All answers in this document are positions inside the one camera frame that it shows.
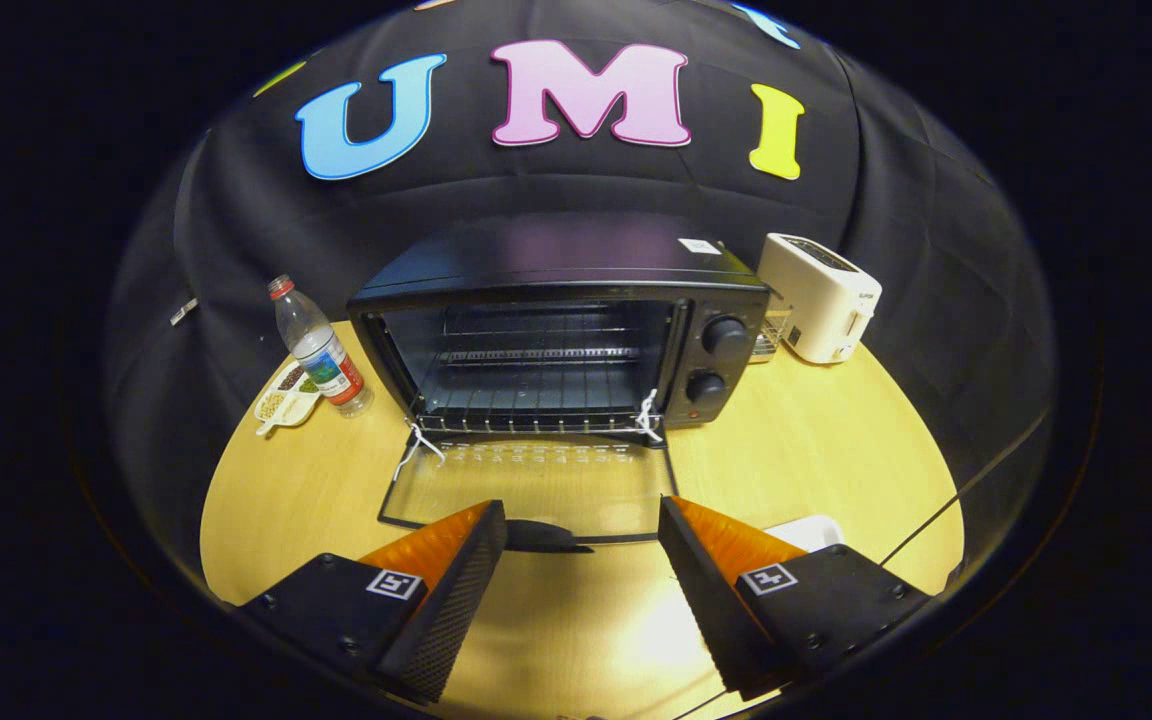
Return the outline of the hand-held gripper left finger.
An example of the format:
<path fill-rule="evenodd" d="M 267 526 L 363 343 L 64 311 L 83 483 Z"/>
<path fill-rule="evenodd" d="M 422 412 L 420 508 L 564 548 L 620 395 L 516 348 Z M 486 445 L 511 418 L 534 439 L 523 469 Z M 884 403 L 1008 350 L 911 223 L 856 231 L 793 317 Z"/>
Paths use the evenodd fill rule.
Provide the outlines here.
<path fill-rule="evenodd" d="M 506 539 L 505 505 L 484 501 L 362 559 L 320 553 L 238 614 L 339 679 L 429 705 L 442 697 Z"/>

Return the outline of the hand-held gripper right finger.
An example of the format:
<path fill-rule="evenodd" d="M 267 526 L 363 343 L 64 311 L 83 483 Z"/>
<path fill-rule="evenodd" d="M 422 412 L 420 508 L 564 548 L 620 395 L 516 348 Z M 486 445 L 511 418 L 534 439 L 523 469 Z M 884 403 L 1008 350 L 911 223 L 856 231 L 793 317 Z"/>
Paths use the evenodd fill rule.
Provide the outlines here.
<path fill-rule="evenodd" d="M 927 609 L 931 596 L 844 543 L 804 550 L 664 497 L 658 541 L 727 691 L 814 685 Z"/>

